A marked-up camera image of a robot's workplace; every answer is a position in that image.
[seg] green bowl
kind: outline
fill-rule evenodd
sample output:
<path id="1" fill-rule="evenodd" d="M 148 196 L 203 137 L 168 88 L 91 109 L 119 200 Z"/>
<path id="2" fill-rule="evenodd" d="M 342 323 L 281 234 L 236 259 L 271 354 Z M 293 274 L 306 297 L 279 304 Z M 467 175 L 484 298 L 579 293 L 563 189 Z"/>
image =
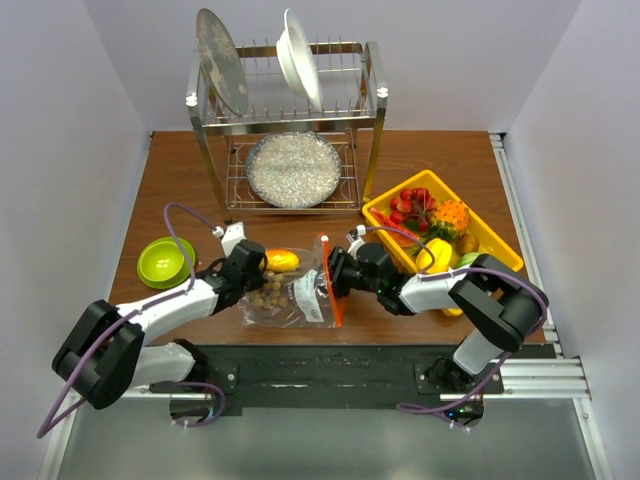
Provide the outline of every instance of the green bowl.
<path id="1" fill-rule="evenodd" d="M 183 238 L 180 241 L 195 265 L 193 246 Z M 137 270 L 142 283 L 158 290 L 176 287 L 189 278 L 189 265 L 171 237 L 159 238 L 147 245 L 138 258 Z"/>

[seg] yellow bell pepper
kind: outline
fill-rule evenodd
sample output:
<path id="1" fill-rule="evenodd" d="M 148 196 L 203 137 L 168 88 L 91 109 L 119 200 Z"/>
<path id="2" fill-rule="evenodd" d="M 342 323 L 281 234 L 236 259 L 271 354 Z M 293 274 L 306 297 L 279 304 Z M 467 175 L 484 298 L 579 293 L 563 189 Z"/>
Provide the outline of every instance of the yellow bell pepper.
<path id="1" fill-rule="evenodd" d="M 427 248 L 431 250 L 433 256 L 436 257 L 436 263 L 427 270 L 425 273 L 442 273 L 449 269 L 449 263 L 451 262 L 451 256 L 453 255 L 453 247 L 442 240 L 441 238 L 434 238 L 427 243 Z M 422 250 L 416 259 L 416 267 L 418 271 L 422 272 L 424 268 L 431 262 L 431 255 L 426 250 Z"/>

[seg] plastic bag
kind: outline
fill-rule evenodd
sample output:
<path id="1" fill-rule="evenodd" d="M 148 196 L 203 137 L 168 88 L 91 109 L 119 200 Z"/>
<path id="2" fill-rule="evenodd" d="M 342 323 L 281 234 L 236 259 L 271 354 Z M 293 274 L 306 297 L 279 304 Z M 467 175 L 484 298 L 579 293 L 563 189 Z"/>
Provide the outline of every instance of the plastic bag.
<path id="1" fill-rule="evenodd" d="M 294 271 L 265 271 L 267 283 L 246 294 L 238 305 L 243 325 L 277 328 L 334 328 L 342 326 L 344 302 L 333 295 L 328 268 L 329 239 L 320 235 L 313 249 L 286 248 L 300 259 Z"/>

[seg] metal dish rack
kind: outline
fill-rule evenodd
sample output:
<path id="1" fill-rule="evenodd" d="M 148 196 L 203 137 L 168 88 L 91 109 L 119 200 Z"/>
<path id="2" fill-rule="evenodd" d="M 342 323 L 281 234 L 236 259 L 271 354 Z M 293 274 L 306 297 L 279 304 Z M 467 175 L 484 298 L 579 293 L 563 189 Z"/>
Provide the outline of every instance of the metal dish rack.
<path id="1" fill-rule="evenodd" d="M 322 111 L 288 88 L 276 47 L 238 47 L 247 76 L 249 109 L 239 117 L 226 108 L 202 75 L 194 51 L 186 103 L 193 130 L 211 180 L 213 193 L 227 222 L 232 210 L 276 214 L 329 214 L 360 211 L 370 200 L 389 94 L 378 45 L 368 42 L 310 44 L 323 89 Z M 358 130 L 373 129 L 362 195 L 358 183 Z M 338 188 L 321 204 L 306 209 L 277 208 L 262 201 L 249 186 L 246 159 L 265 135 L 281 132 L 318 132 L 331 141 L 342 159 Z M 225 137 L 224 151 L 214 152 L 209 136 Z"/>

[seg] wooden table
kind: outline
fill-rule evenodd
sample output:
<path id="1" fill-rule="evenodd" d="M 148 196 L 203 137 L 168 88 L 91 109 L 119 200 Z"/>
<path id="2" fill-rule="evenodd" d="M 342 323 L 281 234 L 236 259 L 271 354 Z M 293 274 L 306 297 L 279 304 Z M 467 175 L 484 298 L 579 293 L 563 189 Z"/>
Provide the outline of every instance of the wooden table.
<path id="1" fill-rule="evenodd" d="M 357 160 L 364 164 L 369 153 L 368 132 L 359 133 L 358 140 Z M 435 171 L 498 235 L 520 252 L 486 132 L 385 132 L 374 197 L 424 169 Z M 360 178 L 364 178 L 363 173 L 359 171 Z M 170 201 L 189 205 L 213 221 L 223 220 L 192 132 L 158 132 L 153 137 L 116 272 L 112 303 L 130 302 L 157 293 L 138 278 L 136 261 L 149 242 L 168 234 L 162 209 Z M 320 231 L 329 235 L 333 245 L 346 246 L 346 232 L 364 221 L 357 213 L 303 217 L 237 213 L 234 220 L 244 221 L 249 227 L 250 239 L 266 248 L 309 248 Z M 178 235 L 195 247 L 201 268 L 222 256 L 219 241 L 196 219 L 176 211 L 172 222 Z M 193 321 L 157 342 L 186 338 L 201 344 L 456 344 L 473 328 L 465 317 L 446 317 L 439 311 L 394 317 L 371 294 L 364 292 L 349 296 L 343 324 L 342 328 L 326 330 L 246 328 L 242 326 L 240 311 L 233 307 L 214 317 Z M 544 337 L 538 333 L 531 340 L 543 342 Z"/>

